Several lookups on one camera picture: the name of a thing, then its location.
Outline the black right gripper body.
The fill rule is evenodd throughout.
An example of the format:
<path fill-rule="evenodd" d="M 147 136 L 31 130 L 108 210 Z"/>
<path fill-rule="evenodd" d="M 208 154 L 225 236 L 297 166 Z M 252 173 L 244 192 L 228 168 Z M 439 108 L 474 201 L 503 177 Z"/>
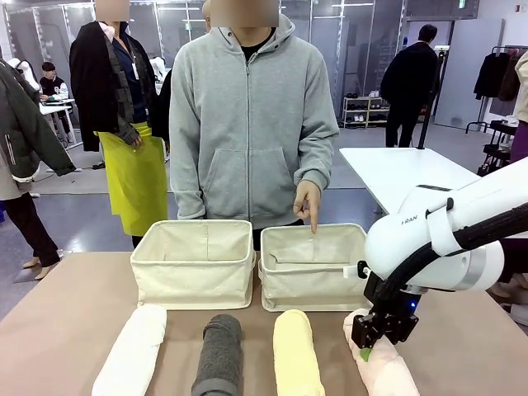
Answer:
<path fill-rule="evenodd" d="M 396 326 L 398 322 L 416 323 L 417 295 L 400 289 L 382 294 L 384 286 L 385 281 L 372 271 L 364 296 L 372 303 L 370 316 L 374 326 Z"/>

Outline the person's left hand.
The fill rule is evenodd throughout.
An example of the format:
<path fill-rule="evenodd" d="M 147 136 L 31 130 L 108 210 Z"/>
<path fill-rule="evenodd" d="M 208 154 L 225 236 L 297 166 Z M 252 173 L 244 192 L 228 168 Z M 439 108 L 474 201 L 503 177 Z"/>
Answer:
<path fill-rule="evenodd" d="M 298 218 L 309 221 L 313 234 L 316 234 L 318 229 L 321 198 L 321 191 L 314 182 L 303 180 L 297 186 L 293 211 Z"/>

